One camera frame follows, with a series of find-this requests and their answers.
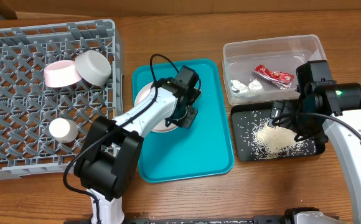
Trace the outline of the white rice pile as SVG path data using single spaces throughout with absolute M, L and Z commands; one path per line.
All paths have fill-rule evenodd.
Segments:
M 296 134 L 291 130 L 271 127 L 270 110 L 233 113 L 232 122 L 241 161 L 309 156 L 317 152 L 312 140 L 296 142 Z

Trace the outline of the small pink-white plate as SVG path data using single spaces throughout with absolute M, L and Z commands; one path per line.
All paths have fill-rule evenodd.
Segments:
M 81 79 L 72 60 L 56 61 L 44 68 L 44 82 L 50 88 L 70 86 Z

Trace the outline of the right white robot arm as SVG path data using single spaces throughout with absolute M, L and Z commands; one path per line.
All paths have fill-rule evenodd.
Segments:
M 338 84 L 326 60 L 308 61 L 296 69 L 298 104 L 277 112 L 272 126 L 295 132 L 295 141 L 330 142 L 349 190 L 354 223 L 361 223 L 361 85 Z

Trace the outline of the white tissue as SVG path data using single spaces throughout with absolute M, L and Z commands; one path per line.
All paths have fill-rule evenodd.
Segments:
M 259 92 L 263 91 L 263 86 L 257 79 L 252 80 L 247 85 L 238 80 L 231 80 L 231 90 L 235 93 Z

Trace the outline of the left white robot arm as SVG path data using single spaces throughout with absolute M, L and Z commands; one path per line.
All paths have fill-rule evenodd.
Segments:
M 91 223 L 123 223 L 121 197 L 136 171 L 144 138 L 160 122 L 190 128 L 200 86 L 196 71 L 183 66 L 174 78 L 154 80 L 147 97 L 127 113 L 92 122 L 81 153 L 71 162 L 82 192 L 91 198 Z

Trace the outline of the grey-green bowl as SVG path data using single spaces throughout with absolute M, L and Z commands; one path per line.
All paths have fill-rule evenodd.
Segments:
M 111 75 L 108 59 L 95 50 L 88 50 L 75 58 L 75 68 L 88 83 L 103 86 Z

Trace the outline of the red snack wrapper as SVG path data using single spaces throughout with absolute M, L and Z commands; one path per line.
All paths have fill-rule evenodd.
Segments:
M 253 71 L 282 90 L 291 88 L 292 82 L 295 78 L 295 76 L 290 73 L 271 71 L 264 65 L 257 66 Z

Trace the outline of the large white plate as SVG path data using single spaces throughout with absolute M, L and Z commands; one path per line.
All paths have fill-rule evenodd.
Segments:
M 137 104 L 139 104 L 141 101 L 143 101 L 145 99 L 145 97 L 148 96 L 150 89 L 151 89 L 151 85 L 152 82 L 148 83 L 147 85 L 145 85 L 136 95 L 136 99 L 134 100 L 134 106 L 136 106 Z M 168 133 L 170 131 L 173 131 L 175 129 L 177 129 L 178 126 L 174 125 L 174 124 L 170 124 L 169 126 L 166 126 L 166 120 L 162 120 L 160 123 L 158 123 L 153 129 L 152 132 L 155 133 Z

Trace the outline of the white cup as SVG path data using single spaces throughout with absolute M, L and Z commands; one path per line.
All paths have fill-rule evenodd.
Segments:
M 78 135 L 77 124 L 69 119 L 56 118 L 49 124 L 50 135 L 61 143 L 69 143 Z

